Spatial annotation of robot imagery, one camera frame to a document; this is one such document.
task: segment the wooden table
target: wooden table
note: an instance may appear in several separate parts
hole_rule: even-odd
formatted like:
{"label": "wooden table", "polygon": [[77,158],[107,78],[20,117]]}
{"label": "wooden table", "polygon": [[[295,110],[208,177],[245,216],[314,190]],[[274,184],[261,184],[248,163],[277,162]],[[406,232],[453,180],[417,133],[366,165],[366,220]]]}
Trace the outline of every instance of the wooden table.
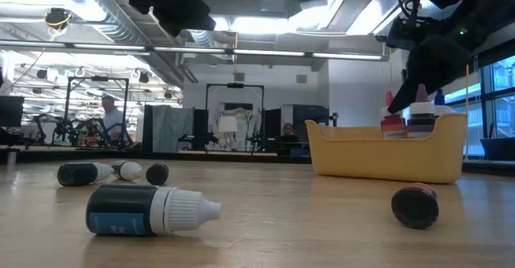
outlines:
{"label": "wooden table", "polygon": [[61,188],[58,163],[0,173],[0,267],[515,266],[512,179],[434,186],[440,218],[418,231],[390,210],[406,183],[315,176],[309,165],[168,164],[170,185],[223,204],[220,220],[174,237],[95,237],[84,222],[94,185]]}

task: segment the ceiling pipe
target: ceiling pipe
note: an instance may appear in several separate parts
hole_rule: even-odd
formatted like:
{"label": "ceiling pipe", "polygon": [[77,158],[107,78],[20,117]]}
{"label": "ceiling pipe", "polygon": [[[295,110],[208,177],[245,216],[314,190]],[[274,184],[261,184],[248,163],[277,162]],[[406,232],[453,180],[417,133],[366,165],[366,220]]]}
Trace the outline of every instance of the ceiling pipe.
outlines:
{"label": "ceiling pipe", "polygon": [[[70,0],[78,6],[92,4],[92,0]],[[127,45],[151,45],[151,41],[134,25],[123,9],[114,0],[93,0],[106,14],[103,23],[114,23],[115,26],[95,26],[112,41]],[[157,71],[166,83],[182,87],[184,77],[177,66],[170,64],[162,55],[151,53],[150,56],[137,56]]]}

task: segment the person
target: person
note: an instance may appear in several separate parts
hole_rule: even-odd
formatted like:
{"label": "person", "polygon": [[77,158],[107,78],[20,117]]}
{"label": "person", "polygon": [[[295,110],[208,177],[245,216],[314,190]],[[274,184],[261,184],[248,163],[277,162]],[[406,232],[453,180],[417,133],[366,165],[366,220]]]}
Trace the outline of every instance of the person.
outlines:
{"label": "person", "polygon": [[284,143],[295,143],[299,142],[299,138],[293,134],[293,124],[285,123],[282,127],[281,142]]}
{"label": "person", "polygon": [[108,130],[107,133],[111,140],[117,140],[122,133],[122,127],[114,125],[123,123],[123,112],[116,108],[114,98],[111,96],[103,96],[102,107],[105,111],[104,126]]}
{"label": "person", "polygon": [[290,156],[291,148],[297,147],[297,142],[299,142],[299,138],[293,134],[293,124],[285,123],[282,127],[282,135],[276,140],[276,149],[275,152],[279,156]]}

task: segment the yellow plastic tray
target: yellow plastic tray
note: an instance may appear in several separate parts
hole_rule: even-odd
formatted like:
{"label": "yellow plastic tray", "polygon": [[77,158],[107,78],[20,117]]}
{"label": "yellow plastic tray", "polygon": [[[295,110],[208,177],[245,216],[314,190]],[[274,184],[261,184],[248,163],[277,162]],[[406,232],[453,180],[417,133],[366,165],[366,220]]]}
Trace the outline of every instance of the yellow plastic tray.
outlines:
{"label": "yellow plastic tray", "polygon": [[439,117],[424,139],[383,139],[378,127],[306,124],[319,175],[424,183],[454,183],[461,176],[467,114]]}

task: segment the glass window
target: glass window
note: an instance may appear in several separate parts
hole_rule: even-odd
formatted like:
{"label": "glass window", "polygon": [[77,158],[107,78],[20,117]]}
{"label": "glass window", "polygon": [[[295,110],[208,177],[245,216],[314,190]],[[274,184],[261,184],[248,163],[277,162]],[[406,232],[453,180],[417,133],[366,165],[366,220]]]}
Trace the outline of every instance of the glass window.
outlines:
{"label": "glass window", "polygon": [[[468,97],[476,97],[481,95],[481,83],[477,83],[468,87]],[[465,99],[467,96],[467,90],[465,88],[458,90],[456,92],[445,95],[445,102],[452,103],[454,101],[459,101]]]}
{"label": "glass window", "polygon": [[515,56],[500,60],[492,64],[492,77],[494,91],[500,91],[515,87],[513,79],[513,67],[515,67]]}
{"label": "glass window", "polygon": [[496,138],[510,138],[515,135],[515,97],[496,99]]}
{"label": "glass window", "polygon": [[[465,105],[453,106],[452,108],[455,112],[467,112]],[[484,155],[484,149],[480,141],[483,138],[483,109],[480,103],[468,106],[468,138],[470,140],[468,154]],[[467,147],[463,146],[463,154],[466,152]]]}

